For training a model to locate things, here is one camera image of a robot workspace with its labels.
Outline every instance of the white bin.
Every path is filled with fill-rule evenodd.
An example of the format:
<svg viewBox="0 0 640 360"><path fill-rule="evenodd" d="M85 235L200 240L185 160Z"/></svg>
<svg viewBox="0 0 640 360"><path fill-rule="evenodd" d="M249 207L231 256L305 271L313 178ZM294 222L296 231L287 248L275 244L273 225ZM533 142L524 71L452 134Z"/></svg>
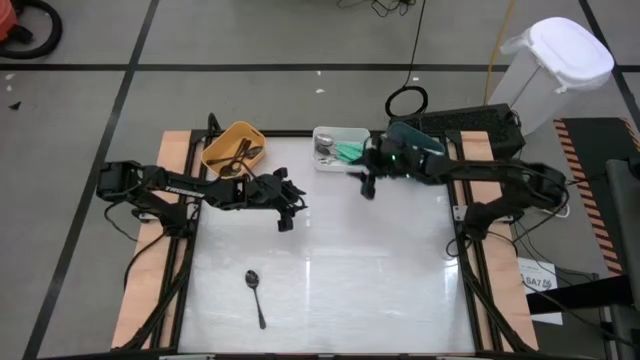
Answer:
<svg viewBox="0 0 640 360"><path fill-rule="evenodd" d="M517 55L489 104L509 104L520 115L523 135L553 117L579 92L602 86L613 69L609 51L565 18L539 21L500 50Z"/></svg>

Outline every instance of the white lid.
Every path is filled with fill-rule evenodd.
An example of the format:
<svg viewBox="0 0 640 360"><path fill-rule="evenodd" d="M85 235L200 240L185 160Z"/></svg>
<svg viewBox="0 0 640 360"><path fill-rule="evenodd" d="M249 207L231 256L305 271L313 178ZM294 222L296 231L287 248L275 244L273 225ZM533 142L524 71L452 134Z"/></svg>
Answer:
<svg viewBox="0 0 640 360"><path fill-rule="evenodd" d="M599 87L613 69L607 48L569 19L539 21L527 31L527 38L540 63L568 88Z"/></svg>

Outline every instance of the orange warning stripe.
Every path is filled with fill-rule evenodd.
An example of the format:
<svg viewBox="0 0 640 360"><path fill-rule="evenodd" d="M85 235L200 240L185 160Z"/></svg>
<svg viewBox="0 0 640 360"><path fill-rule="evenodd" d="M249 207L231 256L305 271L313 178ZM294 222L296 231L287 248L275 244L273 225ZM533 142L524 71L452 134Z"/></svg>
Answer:
<svg viewBox="0 0 640 360"><path fill-rule="evenodd" d="M635 138L631 126L626 120L623 119L623 121L625 122L625 126L631 134L634 144L640 151L640 142ZM562 119L559 119L554 120L554 125L556 127L556 132L558 133L558 137L560 138L562 149L564 150L564 154L567 157L567 162L569 163L569 168L571 168L574 179L586 179L587 177L582 170L580 159L578 158L576 149L573 147L573 143L571 142L571 137L569 136L569 131L566 124L564 123L564 121L562 121ZM585 181L577 183L576 185L578 187L580 197L582 198L584 208L587 212L587 216L589 217L589 221L591 222L591 228L593 229L596 240L598 241L598 245L600 246L600 251L602 251L602 256L604 257L605 264L609 269L609 275L611 277L619 276L622 274L622 266L620 266L620 263L618 262L618 255L616 254L613 243L609 238L609 233L606 230L605 223L604 221L602 221L602 217L600 216L598 204L593 197L589 182Z"/></svg>

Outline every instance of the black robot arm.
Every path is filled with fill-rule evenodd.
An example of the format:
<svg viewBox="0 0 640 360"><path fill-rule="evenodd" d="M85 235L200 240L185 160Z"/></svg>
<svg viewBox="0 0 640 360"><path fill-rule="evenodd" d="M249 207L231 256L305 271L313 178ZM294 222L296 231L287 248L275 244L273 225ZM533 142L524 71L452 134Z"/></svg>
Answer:
<svg viewBox="0 0 640 360"><path fill-rule="evenodd" d="M520 160L455 161L440 153L406 145L384 135L375 146L364 151L354 164L367 167L359 174L361 193L367 199L375 196L375 179L380 177L413 177L428 184L451 180L499 182L502 197L487 204L468 205L463 231L473 240L487 236L489 226L505 216L522 216L529 207L554 209L567 193L564 175L544 164L528 164Z"/></svg>
<svg viewBox="0 0 640 360"><path fill-rule="evenodd" d="M128 202L137 212L156 216L173 236L187 236L191 231L187 205L168 203L153 191L202 199L222 210L276 210L280 213L278 230L288 231L293 229L295 213L306 206L301 198L305 193L285 181L286 177L287 169L280 168L254 179L241 176L207 181L135 161L108 162L100 169L96 195L112 203Z"/></svg>

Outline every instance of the white table surface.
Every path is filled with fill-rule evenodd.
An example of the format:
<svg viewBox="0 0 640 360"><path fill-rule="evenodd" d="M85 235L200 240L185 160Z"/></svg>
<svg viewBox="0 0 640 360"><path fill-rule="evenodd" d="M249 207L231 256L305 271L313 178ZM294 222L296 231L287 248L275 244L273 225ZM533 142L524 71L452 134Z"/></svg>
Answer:
<svg viewBox="0 0 640 360"><path fill-rule="evenodd" d="M268 138L255 171L281 166L307 192L293 231L278 232L275 211L203 206L180 352L474 351L457 261L444 252L446 187L378 180L368 201L357 179L313 168L311 138Z"/></svg>

